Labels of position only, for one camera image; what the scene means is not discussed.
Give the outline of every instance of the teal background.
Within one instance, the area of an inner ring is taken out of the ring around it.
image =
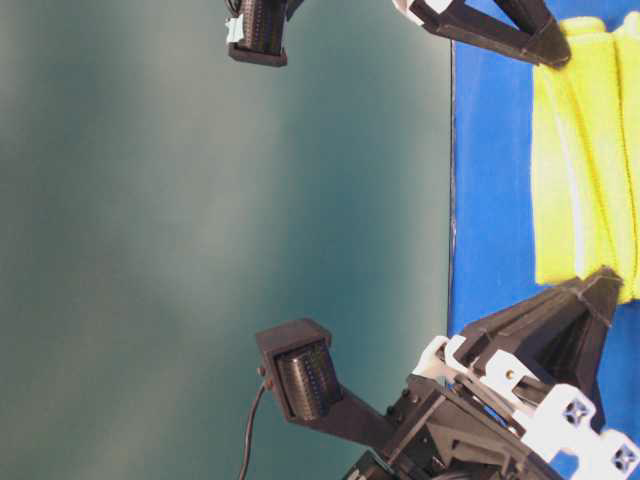
[[[0,2],[0,477],[235,478],[259,329],[334,332],[383,409],[446,328],[448,42],[308,0],[290,66],[222,0]],[[250,479],[362,449],[260,407]]]

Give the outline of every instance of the yellow cloth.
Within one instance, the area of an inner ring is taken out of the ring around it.
[[[625,281],[620,293],[624,303],[640,292],[634,288],[640,256],[640,218],[634,208],[640,201],[640,157],[632,166],[628,154],[632,135],[633,151],[640,155],[639,93],[632,86],[640,85],[640,56],[633,50],[640,46],[640,36],[634,36],[638,17],[630,15],[615,35],[593,17],[565,20],[560,26],[571,47],[571,61],[562,70],[534,69],[531,189],[536,281],[585,278],[608,265]],[[633,178],[638,180],[637,191]]]
[[[620,104],[634,204],[636,240],[640,229],[640,13],[629,14],[614,33],[620,78]],[[633,296],[640,297],[640,246],[636,247]]]

